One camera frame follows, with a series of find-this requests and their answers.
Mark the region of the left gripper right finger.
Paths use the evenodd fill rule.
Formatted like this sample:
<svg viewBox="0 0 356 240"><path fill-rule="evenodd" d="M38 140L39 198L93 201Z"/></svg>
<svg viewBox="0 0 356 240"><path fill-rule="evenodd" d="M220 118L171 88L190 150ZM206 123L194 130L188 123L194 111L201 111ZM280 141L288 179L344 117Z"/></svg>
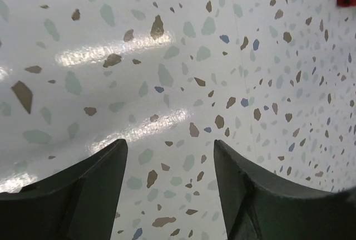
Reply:
<svg viewBox="0 0 356 240"><path fill-rule="evenodd" d="M228 239L355 239L355 188L332 193L294 183L221 140L214 164Z"/></svg>

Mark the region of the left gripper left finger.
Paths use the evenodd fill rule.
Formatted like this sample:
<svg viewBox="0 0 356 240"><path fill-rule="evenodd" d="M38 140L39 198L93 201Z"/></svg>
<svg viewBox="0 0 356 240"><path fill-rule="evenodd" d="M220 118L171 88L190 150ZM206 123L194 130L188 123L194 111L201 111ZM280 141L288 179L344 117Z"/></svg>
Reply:
<svg viewBox="0 0 356 240"><path fill-rule="evenodd" d="M1 193L1 239L110 239L127 162L118 139L17 193Z"/></svg>

